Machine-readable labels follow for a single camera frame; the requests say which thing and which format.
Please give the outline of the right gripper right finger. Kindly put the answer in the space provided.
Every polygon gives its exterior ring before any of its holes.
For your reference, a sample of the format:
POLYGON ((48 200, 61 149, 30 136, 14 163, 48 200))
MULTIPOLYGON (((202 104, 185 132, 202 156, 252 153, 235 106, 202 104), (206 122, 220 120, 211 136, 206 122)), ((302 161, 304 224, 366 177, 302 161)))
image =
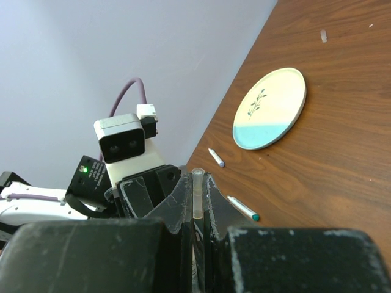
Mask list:
POLYGON ((221 194, 213 176, 203 183, 203 273, 207 292, 261 292, 259 226, 221 194))

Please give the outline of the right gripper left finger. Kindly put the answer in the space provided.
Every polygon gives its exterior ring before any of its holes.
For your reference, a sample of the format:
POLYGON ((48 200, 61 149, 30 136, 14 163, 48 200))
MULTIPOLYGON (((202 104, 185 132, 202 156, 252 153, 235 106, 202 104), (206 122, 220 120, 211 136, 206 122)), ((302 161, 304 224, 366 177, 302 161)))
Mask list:
POLYGON ((140 220, 137 291, 191 292, 192 179, 181 176, 173 192, 140 220))

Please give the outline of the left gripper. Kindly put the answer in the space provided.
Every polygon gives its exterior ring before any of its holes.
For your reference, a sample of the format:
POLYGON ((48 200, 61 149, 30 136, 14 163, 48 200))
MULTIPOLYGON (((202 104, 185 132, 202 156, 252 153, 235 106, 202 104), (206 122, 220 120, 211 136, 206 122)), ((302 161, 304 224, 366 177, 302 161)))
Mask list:
POLYGON ((141 218, 173 192, 180 178, 177 166, 162 165, 123 178, 104 197, 115 205, 119 217, 141 218))

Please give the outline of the clear pen cap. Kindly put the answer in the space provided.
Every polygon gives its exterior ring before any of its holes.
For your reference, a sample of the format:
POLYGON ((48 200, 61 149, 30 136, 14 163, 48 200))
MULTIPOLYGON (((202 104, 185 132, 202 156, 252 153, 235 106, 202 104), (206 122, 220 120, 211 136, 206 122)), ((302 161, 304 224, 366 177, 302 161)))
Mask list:
POLYGON ((204 169, 195 168, 192 170, 192 192, 193 192, 193 218, 203 218, 203 176, 204 169))

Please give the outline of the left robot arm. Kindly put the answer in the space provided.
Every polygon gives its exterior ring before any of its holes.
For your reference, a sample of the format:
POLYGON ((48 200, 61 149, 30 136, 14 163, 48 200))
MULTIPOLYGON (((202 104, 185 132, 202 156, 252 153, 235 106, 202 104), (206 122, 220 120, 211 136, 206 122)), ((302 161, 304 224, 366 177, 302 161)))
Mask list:
POLYGON ((1 175, 1 245, 28 223, 140 218, 165 200, 182 171, 161 165, 124 177, 115 188, 103 163, 83 156, 68 189, 34 187, 14 172, 1 175))

